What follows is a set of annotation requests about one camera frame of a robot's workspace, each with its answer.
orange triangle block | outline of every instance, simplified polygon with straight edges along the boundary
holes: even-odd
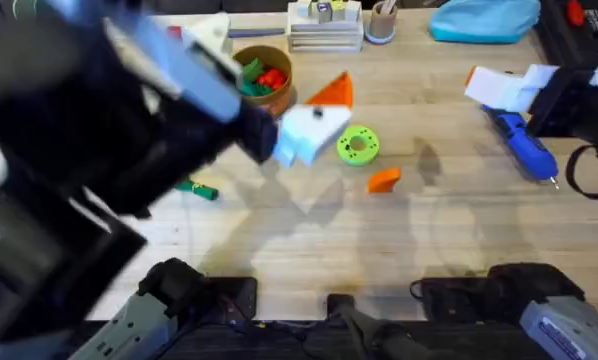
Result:
[[[345,105],[352,109],[352,81],[343,72],[328,86],[306,101],[306,105]]]
[[[378,172],[368,180],[369,193],[386,193],[391,192],[392,187],[397,181],[401,179],[401,170],[393,168]]]

green donut toy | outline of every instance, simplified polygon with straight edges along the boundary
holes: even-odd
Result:
[[[337,140],[337,152],[346,164],[363,166],[379,154],[379,138],[365,126],[350,126]]]

blue bag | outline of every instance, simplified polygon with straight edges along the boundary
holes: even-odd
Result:
[[[539,0],[450,0],[430,19],[437,41],[516,43],[539,20]]]

pencil cup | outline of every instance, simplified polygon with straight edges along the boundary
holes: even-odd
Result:
[[[379,1],[372,7],[370,23],[366,26],[366,39],[373,44],[386,44],[395,37],[395,21],[397,20],[397,6],[390,9],[390,13],[382,14],[384,1]]]

wooden tabletop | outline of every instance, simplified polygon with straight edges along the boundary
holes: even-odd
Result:
[[[598,309],[598,202],[524,178],[478,105],[463,96],[473,65],[523,73],[542,62],[531,34],[519,44],[436,43],[433,10],[400,10],[389,45],[356,54],[291,54],[298,100],[342,71],[354,85],[353,124],[372,128],[380,156],[345,165],[329,149],[306,168],[258,167],[237,148],[195,175],[220,189],[216,202],[171,192],[153,219],[129,219],[150,245],[102,298],[108,318],[158,261],[178,257],[210,275],[259,280],[260,319],[321,319],[328,293],[351,293],[374,316],[419,319],[408,285],[422,276],[482,274],[507,262],[556,265]],[[234,15],[233,26],[285,26],[285,14]],[[171,16],[192,24],[203,16]],[[283,36],[237,40],[286,49]],[[577,140],[546,139],[561,171]],[[369,195],[374,172],[399,167],[395,191]],[[579,178],[598,190],[598,162]]]

